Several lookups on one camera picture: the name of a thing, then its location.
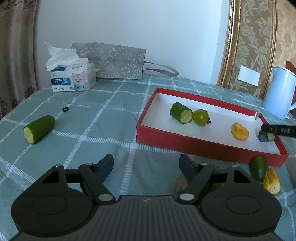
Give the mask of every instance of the checkered tablecloth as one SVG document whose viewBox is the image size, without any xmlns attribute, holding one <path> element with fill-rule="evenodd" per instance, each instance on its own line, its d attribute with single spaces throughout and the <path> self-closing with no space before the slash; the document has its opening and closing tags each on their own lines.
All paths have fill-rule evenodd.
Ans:
<svg viewBox="0 0 296 241">
<path fill-rule="evenodd" d="M 291 115 L 281 121 L 261 106 L 251 95 L 188 79 L 159 75 L 136 80 L 99 80 L 91 90 L 52 92 L 44 88 L 0 120 L 0 240 L 17 234 L 10 207 L 26 188 L 55 164 L 77 168 L 86 162 L 98 162 L 106 154 L 114 156 L 114 168 L 105 181 L 113 195 L 174 194 L 181 171 L 181 153 L 136 142 L 136 123 L 156 87 L 202 95 L 259 110 L 270 124 L 296 124 Z M 62 108 L 68 106 L 68 112 Z M 22 134 L 23 127 L 33 120 L 52 115 L 54 129 L 35 145 Z M 283 208 L 276 233 L 285 241 L 295 241 L 296 215 L 295 173 L 296 143 L 282 138 L 289 158 L 276 168 L 281 191 L 276 198 Z M 190 155 L 197 163 L 208 162 L 228 168 L 229 162 Z M 245 164 L 240 165 L 250 173 Z M 79 189 L 79 185 L 69 185 Z"/>
</svg>

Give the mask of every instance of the gray gift bag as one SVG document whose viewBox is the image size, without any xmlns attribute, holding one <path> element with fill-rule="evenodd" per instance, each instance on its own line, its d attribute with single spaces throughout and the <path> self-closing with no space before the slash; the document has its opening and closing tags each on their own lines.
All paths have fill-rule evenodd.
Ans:
<svg viewBox="0 0 296 241">
<path fill-rule="evenodd" d="M 144 61 L 146 49 L 103 43 L 73 43 L 72 48 L 76 49 L 80 58 L 86 57 L 89 62 L 94 63 L 97 78 L 141 80 L 143 65 L 145 63 L 154 64 Z M 162 69 L 147 68 L 147 70 L 157 71 L 170 77 L 179 75 L 177 70 L 169 66 L 159 66 L 166 67 L 173 73 Z"/>
</svg>

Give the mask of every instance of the silver screw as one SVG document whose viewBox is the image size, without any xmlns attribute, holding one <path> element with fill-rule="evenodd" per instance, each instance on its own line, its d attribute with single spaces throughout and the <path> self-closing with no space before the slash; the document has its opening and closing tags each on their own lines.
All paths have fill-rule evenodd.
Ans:
<svg viewBox="0 0 296 241">
<path fill-rule="evenodd" d="M 100 196 L 99 196 L 99 200 L 100 201 L 103 201 L 103 202 L 109 202 L 109 201 L 111 201 L 113 199 L 113 196 L 111 195 L 111 194 L 107 194 L 107 193 L 105 193 L 105 194 L 101 194 Z"/>
<path fill-rule="evenodd" d="M 191 193 L 183 193 L 180 195 L 180 199 L 183 201 L 191 201 L 194 199 L 194 196 Z"/>
</svg>

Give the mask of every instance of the ribbed black surface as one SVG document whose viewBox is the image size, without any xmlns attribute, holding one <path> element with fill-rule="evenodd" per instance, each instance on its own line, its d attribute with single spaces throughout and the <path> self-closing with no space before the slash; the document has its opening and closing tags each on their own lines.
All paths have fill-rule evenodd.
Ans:
<svg viewBox="0 0 296 241">
<path fill-rule="evenodd" d="M 37 238 L 21 233 L 13 241 L 280 241 L 273 233 L 243 238 L 217 231 L 197 209 L 181 205 L 172 196 L 122 196 L 110 206 L 100 207 L 81 229 L 55 238 Z"/>
</svg>

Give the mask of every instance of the gray strap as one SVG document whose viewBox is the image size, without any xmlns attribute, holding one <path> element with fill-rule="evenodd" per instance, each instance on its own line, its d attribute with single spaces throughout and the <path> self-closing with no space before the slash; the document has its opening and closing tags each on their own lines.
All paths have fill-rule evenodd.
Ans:
<svg viewBox="0 0 296 241">
<path fill-rule="evenodd" d="M 148 62 L 148 61 L 144 61 L 144 64 L 155 64 L 155 63 L 151 63 L 151 62 Z M 166 67 L 168 69 L 170 69 L 172 72 L 169 72 L 169 71 L 166 71 L 166 70 L 163 70 L 163 69 L 150 69 L 150 68 L 147 68 L 148 70 L 152 70 L 152 71 L 156 71 L 156 72 L 159 72 L 159 73 L 162 73 L 162 74 L 165 74 L 169 77 L 177 77 L 179 75 L 179 72 L 169 66 L 166 66 L 166 65 L 161 65 L 161 64 L 155 64 L 155 65 L 159 65 L 159 66 L 162 66 L 162 67 Z"/>
</svg>

